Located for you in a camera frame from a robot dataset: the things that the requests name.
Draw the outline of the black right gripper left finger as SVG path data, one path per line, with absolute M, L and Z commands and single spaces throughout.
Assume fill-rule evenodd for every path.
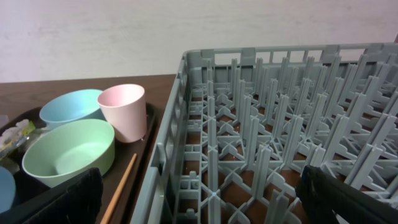
M 1 223 L 94 223 L 101 208 L 98 168 L 81 174 L 1 214 Z

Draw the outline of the dark blue plate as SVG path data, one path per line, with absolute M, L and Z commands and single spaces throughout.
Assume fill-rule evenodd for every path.
M 4 167 L 0 169 L 0 212 L 9 210 L 16 196 L 14 176 Z

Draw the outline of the yellow snack wrapper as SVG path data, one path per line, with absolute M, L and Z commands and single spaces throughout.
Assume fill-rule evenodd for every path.
M 17 122 L 1 135 L 1 159 L 24 144 L 36 130 L 34 123 L 28 119 Z

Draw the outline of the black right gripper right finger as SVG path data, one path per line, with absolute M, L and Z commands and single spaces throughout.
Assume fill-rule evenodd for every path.
M 397 210 L 324 173 L 305 166 L 295 193 L 311 223 L 397 223 Z

